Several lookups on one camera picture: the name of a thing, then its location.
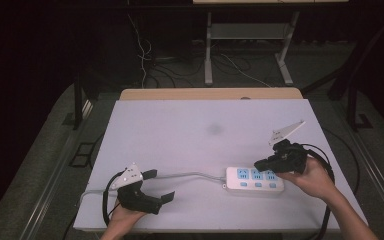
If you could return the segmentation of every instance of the floor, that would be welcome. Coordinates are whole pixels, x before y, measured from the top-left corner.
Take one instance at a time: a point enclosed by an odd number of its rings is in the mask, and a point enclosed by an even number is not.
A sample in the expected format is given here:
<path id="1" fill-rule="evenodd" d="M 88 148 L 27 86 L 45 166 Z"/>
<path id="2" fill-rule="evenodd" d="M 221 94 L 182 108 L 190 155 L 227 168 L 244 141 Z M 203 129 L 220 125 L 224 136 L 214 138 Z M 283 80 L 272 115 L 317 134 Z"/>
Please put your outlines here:
<path id="1" fill-rule="evenodd" d="M 204 88 L 203 43 L 192 43 L 192 57 L 156 56 L 147 69 L 145 88 Z M 212 87 L 284 87 L 273 54 L 279 42 L 216 41 L 213 52 Z M 294 87 L 303 88 L 340 67 L 351 53 L 352 43 L 293 44 L 286 64 Z M 351 188 L 358 184 L 356 198 L 379 239 L 384 239 L 384 120 L 363 94 L 358 96 L 358 113 L 367 116 L 373 128 L 350 130 L 345 122 L 346 99 L 330 101 L 326 95 L 331 83 L 305 95 L 325 129 L 325 135 Z M 22 167 L 0 203 L 0 239 L 97 239 L 99 234 L 71 228 L 79 197 L 85 189 L 91 169 L 68 166 L 81 143 L 96 143 L 91 152 L 93 163 L 105 132 L 112 107 L 119 93 L 103 92 L 88 102 L 80 128 L 63 122 L 73 113 L 73 88 L 55 103 L 42 131 Z M 76 159 L 76 163 L 87 158 Z M 126 239 L 227 239 L 214 235 L 129 236 Z M 302 239 L 302 234 L 238 235 L 234 239 Z M 341 239 L 338 234 L 325 239 Z"/>

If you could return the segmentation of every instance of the black cord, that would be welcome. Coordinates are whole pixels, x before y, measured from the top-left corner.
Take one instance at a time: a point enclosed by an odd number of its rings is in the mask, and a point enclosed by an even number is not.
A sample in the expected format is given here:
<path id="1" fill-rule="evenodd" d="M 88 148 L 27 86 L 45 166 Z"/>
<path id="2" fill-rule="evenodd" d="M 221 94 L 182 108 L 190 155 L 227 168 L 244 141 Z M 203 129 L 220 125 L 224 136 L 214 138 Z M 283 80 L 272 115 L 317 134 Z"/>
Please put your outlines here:
<path id="1" fill-rule="evenodd" d="M 183 74 L 176 73 L 176 72 L 174 72 L 173 70 L 171 70 L 171 69 L 169 69 L 169 68 L 167 68 L 167 67 L 162 66 L 161 64 L 156 64 L 155 66 L 156 66 L 156 67 L 163 68 L 163 69 L 165 69 L 165 70 L 171 72 L 171 73 L 174 74 L 174 75 L 181 76 L 181 77 L 187 77 L 187 76 L 193 76 L 193 75 L 196 75 L 196 74 L 199 72 L 199 70 L 201 69 L 201 67 L 202 67 L 203 64 L 204 64 L 204 61 L 201 61 L 201 63 L 199 64 L 198 68 L 197 68 L 195 71 L 193 71 L 193 72 L 191 72 L 191 73 L 183 73 Z"/>
<path id="2" fill-rule="evenodd" d="M 115 205 L 115 207 L 108 213 L 108 217 L 110 217 L 111 213 L 114 212 L 114 210 L 120 206 L 120 203 L 117 203 L 117 205 Z"/>
<path id="3" fill-rule="evenodd" d="M 174 78 L 176 80 L 182 80 L 182 81 L 185 81 L 187 82 L 189 85 L 191 85 L 192 88 L 194 88 L 195 86 L 191 83 L 191 81 L 189 81 L 188 79 L 186 78 Z"/>
<path id="4" fill-rule="evenodd" d="M 325 152 L 323 152 L 323 150 L 321 150 L 319 147 L 316 147 L 316 146 L 314 146 L 314 145 L 311 145 L 311 144 L 301 144 L 302 146 L 309 146 L 309 147 L 313 147 L 313 148 L 315 148 L 315 149 L 317 149 L 317 150 L 319 150 L 321 153 L 323 153 L 323 155 L 325 156 L 325 159 L 326 159 L 326 162 L 330 165 L 330 160 L 329 160 L 329 158 L 327 157 L 327 155 L 326 155 L 326 153 Z"/>
<path id="5" fill-rule="evenodd" d="M 155 69 L 155 68 L 153 68 L 152 70 L 154 70 L 156 72 L 163 73 L 164 75 L 166 75 L 171 80 L 171 83 L 173 84 L 173 88 L 176 88 L 176 83 L 174 82 L 174 79 L 173 79 L 172 76 L 170 76 L 168 73 L 166 73 L 164 71 L 161 71 L 161 70 L 158 70 L 158 69 Z"/>
<path id="6" fill-rule="evenodd" d="M 323 159 L 319 154 L 317 154 L 316 152 L 314 152 L 311 149 L 308 149 L 308 150 L 305 151 L 307 154 L 309 154 L 310 156 L 314 157 L 315 159 L 317 159 L 322 164 L 322 166 L 326 169 L 327 174 L 329 175 L 329 177 L 332 180 L 332 182 L 335 183 L 335 175 L 333 173 L 332 166 L 330 165 L 330 162 L 329 162 L 329 159 L 328 159 L 326 153 L 323 150 L 321 150 L 320 148 L 318 148 L 318 147 L 316 147 L 314 145 L 311 145 L 311 144 L 301 144 L 301 146 L 314 147 L 314 148 L 318 149 L 320 152 L 323 153 L 323 155 L 326 157 L 326 159 Z M 323 239 L 323 236 L 326 233 L 327 224 L 329 222 L 330 212 L 331 212 L 330 208 L 328 206 L 326 206 L 325 214 L 323 216 L 322 226 L 321 226 L 320 231 L 317 234 L 315 240 Z M 313 237 L 314 237 L 314 235 L 311 235 L 310 237 L 308 237 L 306 239 L 311 239 Z"/>
<path id="7" fill-rule="evenodd" d="M 335 133 L 333 133 L 332 131 L 322 127 L 322 129 L 326 132 L 328 132 L 329 134 L 331 134 L 332 136 L 336 137 L 339 141 L 341 141 L 345 147 L 349 150 L 349 152 L 351 153 L 352 155 L 352 158 L 354 160 L 354 163 L 355 163 L 355 167 L 357 168 L 357 179 L 356 179 L 356 184 L 354 186 L 354 189 L 353 189 L 353 193 L 354 195 L 357 194 L 357 191 L 358 191 L 358 188 L 360 186 L 360 164 L 358 163 L 358 160 L 357 160 L 357 157 L 355 156 L 355 153 L 354 151 L 352 150 L 352 148 L 350 147 L 350 145 L 348 145 L 344 139 L 342 139 L 341 137 L 339 137 L 338 135 L 336 135 Z"/>
<path id="8" fill-rule="evenodd" d="M 108 226 L 108 223 L 110 222 L 110 217 L 108 214 L 107 206 L 108 206 L 108 191 L 110 189 L 110 186 L 112 182 L 119 176 L 121 176 L 123 172 L 119 172 L 116 175 L 114 175 L 111 180 L 108 182 L 107 187 L 105 188 L 104 193 L 102 194 L 102 217 L 104 218 L 105 224 Z"/>
<path id="9" fill-rule="evenodd" d="M 154 76 L 148 73 L 148 78 L 152 78 L 157 84 L 156 88 L 160 88 L 160 82 Z"/>
<path id="10" fill-rule="evenodd" d="M 70 223 L 68 224 L 67 228 L 65 229 L 64 236 L 62 237 L 62 240 L 65 240 L 67 238 L 68 231 L 70 230 L 70 227 L 73 225 L 74 220 L 76 219 L 76 217 L 77 217 L 77 213 L 74 214 L 74 217 L 71 219 Z"/>

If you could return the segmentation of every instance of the dark background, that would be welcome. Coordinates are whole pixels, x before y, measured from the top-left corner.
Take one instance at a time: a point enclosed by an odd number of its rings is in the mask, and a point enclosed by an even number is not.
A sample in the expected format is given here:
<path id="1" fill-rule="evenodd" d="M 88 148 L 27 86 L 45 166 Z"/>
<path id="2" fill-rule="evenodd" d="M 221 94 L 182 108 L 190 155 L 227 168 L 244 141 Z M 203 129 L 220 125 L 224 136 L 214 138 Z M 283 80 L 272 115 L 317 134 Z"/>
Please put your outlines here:
<path id="1" fill-rule="evenodd" d="M 323 11 L 310 6 L 300 15 L 295 44 L 356 42 L 360 47 L 352 59 L 359 59 L 368 40 L 384 25 L 384 1 L 350 4 Z M 126 16 L 117 11 L 61 10 L 55 2 L 0 2 L 0 199 L 53 104 L 76 76 L 89 98 L 101 91 L 138 87 L 137 40 Z M 205 12 L 135 12 L 132 16 L 139 19 L 140 32 L 155 43 L 156 51 L 170 53 L 174 45 L 183 45 L 184 52 L 171 54 L 188 58 L 190 40 L 205 37 Z M 261 12 L 236 11 L 235 16 L 255 21 Z M 349 84 L 346 74 L 342 79 Z M 355 79 L 384 116 L 384 33 Z"/>

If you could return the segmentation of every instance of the white power strip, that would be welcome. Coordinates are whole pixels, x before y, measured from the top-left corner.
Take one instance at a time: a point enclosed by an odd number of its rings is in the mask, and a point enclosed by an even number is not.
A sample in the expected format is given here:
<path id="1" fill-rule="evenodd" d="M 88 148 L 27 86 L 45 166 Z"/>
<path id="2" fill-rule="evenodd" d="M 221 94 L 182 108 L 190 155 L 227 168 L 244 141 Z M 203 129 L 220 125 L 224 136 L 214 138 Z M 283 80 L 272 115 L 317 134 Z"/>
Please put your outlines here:
<path id="1" fill-rule="evenodd" d="M 228 167 L 226 187 L 236 192 L 280 193 L 285 189 L 283 179 L 268 170 L 259 172 L 256 168 Z"/>

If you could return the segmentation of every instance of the white table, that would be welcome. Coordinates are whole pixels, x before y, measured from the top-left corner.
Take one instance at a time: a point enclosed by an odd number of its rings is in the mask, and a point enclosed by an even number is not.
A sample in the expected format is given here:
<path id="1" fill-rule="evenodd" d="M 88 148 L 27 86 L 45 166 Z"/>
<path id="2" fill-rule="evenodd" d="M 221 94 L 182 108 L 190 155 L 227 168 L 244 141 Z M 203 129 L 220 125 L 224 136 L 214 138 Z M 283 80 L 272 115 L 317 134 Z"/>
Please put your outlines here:
<path id="1" fill-rule="evenodd" d="M 327 153 L 337 187 L 366 221 L 304 99 L 118 101 L 86 191 L 104 189 L 114 174 L 132 162 L 141 171 L 157 169 L 162 175 L 196 171 L 224 176 L 229 166 L 252 167 L 273 154 L 268 145 L 272 130 L 300 120 L 306 124 L 288 139 L 314 144 Z M 155 197 L 171 191 L 176 195 L 159 215 L 143 217 L 133 232 L 316 231 L 325 209 L 321 200 L 289 182 L 283 193 L 273 196 L 232 194 L 221 182 L 202 177 L 151 179 L 142 191 Z M 108 211 L 114 201 L 110 197 Z M 102 195 L 86 195 L 74 228 L 104 230 L 101 204 Z M 338 230 L 331 215 L 328 231 Z"/>

